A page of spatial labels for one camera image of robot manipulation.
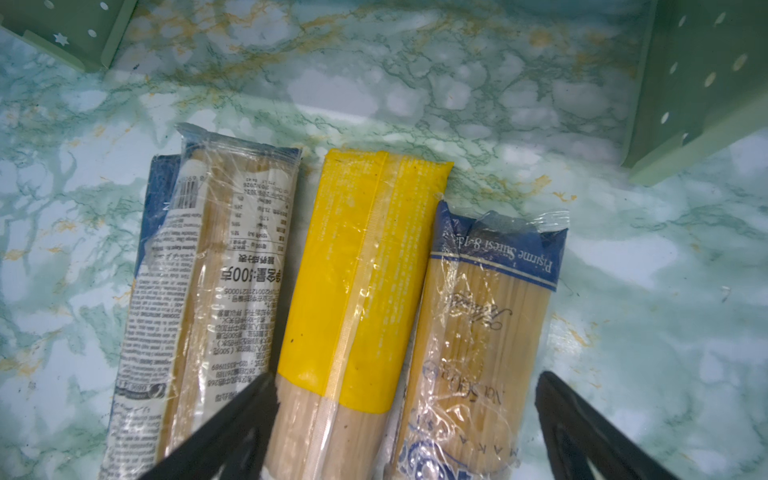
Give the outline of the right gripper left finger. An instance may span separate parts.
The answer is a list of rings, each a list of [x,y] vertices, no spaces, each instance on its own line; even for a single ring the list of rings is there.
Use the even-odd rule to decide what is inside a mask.
[[[278,409],[275,377],[264,373],[141,480],[258,479]]]

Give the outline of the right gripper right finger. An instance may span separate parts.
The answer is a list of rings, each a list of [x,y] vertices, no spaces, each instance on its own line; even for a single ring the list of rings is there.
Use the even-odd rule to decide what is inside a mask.
[[[551,371],[538,378],[535,407],[556,479],[676,478]]]

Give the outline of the yellow spaghetti bag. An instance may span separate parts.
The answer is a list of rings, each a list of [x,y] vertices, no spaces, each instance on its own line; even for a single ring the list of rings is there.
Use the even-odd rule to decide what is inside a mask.
[[[448,163],[331,150],[293,291],[265,479],[368,479],[416,318]]]

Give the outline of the green wooden shelf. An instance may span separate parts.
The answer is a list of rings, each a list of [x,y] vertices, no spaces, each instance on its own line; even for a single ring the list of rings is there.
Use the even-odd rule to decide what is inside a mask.
[[[133,1],[4,1],[1,27],[81,72],[110,67]],[[767,125],[767,4],[653,1],[622,153],[651,186]]]

